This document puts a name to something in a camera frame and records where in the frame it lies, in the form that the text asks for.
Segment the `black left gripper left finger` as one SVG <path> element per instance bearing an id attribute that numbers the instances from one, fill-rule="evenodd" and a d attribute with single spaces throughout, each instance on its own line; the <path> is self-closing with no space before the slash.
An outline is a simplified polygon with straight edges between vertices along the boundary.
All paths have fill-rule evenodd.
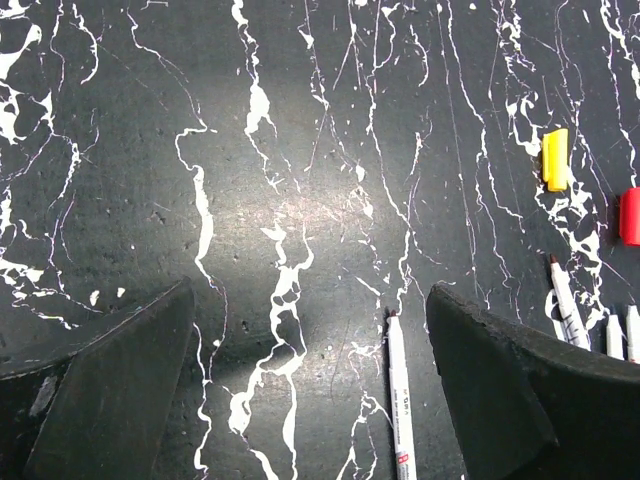
<path id="1" fill-rule="evenodd" d="M 194 316 L 188 278 L 1 356 L 4 479 L 148 479 Z"/>

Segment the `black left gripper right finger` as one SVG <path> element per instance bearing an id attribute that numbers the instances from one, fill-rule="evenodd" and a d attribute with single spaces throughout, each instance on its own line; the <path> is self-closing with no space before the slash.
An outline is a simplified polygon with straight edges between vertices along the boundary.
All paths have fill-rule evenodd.
<path id="1" fill-rule="evenodd" d="M 639 367 L 435 285 L 434 359 L 471 479 L 636 479 Z"/>

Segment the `white pen red end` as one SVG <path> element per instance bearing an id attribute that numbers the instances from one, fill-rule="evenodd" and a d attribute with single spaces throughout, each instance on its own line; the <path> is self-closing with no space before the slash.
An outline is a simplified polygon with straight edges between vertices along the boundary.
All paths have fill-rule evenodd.
<path id="1" fill-rule="evenodd" d="M 590 351 L 591 342 L 571 290 L 569 275 L 562 269 L 555 255 L 550 254 L 549 260 L 551 280 L 566 340 L 576 347 Z"/>

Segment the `white pen yellow end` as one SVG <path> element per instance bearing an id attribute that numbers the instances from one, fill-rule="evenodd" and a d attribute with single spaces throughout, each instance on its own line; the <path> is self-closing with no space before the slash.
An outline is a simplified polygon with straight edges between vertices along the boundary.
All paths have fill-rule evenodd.
<path id="1" fill-rule="evenodd" d="M 389 312 L 387 323 L 387 350 L 396 474 L 398 479 L 417 480 L 405 342 L 400 320 L 395 310 Z"/>

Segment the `yellow pen cap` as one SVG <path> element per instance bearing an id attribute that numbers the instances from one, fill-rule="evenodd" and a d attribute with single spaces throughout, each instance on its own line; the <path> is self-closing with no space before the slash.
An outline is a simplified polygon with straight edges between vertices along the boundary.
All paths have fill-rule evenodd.
<path id="1" fill-rule="evenodd" d="M 551 192 L 568 188 L 569 130 L 559 128 L 542 137 L 542 179 Z"/>

